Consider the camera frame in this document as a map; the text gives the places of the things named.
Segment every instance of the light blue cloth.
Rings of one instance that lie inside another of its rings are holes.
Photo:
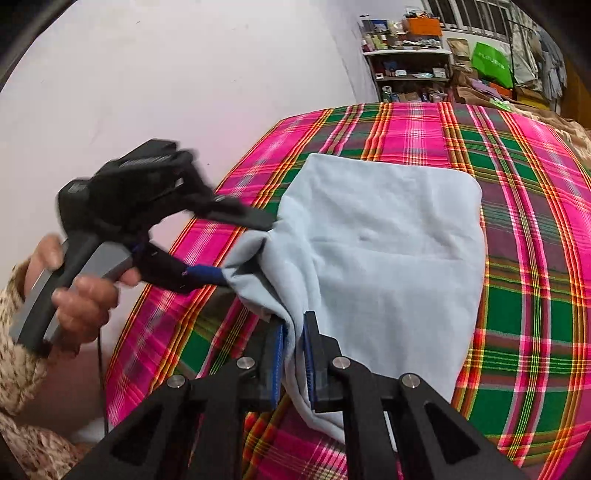
[[[310,410],[301,336],[320,332],[371,371],[421,375],[450,400],[485,266],[470,175],[312,154],[269,232],[245,232],[223,268],[255,313],[287,327],[284,385],[306,423],[344,442],[340,413]]]

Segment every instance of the patterned sleeve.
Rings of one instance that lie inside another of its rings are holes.
[[[27,267],[28,262],[15,267],[6,289],[0,291],[0,408],[13,416],[33,398],[47,373],[47,361],[14,345],[8,333],[22,306]]]

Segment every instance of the blue gripper pad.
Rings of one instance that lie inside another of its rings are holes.
[[[279,396],[281,394],[281,374],[283,372],[283,342],[285,339],[285,325],[277,329],[275,334],[275,353],[273,356],[273,370],[271,378],[271,395],[273,408],[279,405]]]
[[[310,408],[314,410],[314,393],[316,392],[316,382],[314,377],[314,357],[312,356],[312,344],[310,342],[310,331],[308,329],[308,322],[304,317],[304,359],[306,360],[306,381],[308,384],[308,399],[310,400]]]

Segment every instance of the orange box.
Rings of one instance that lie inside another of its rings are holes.
[[[437,18],[406,18],[407,31],[413,35],[441,37],[441,25]]]

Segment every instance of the blanket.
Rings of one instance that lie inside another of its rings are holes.
[[[531,478],[557,480],[591,423],[591,178],[547,125],[471,105],[373,103],[279,122],[219,187],[277,211],[311,153],[432,166],[482,188],[485,280],[453,406]],[[174,244],[221,265],[242,229],[191,221]],[[189,296],[147,287],[111,361],[111,422],[180,362],[199,376],[238,358],[258,319],[228,289]],[[344,447],[309,429],[284,395],[247,416],[245,479],[346,478]]]

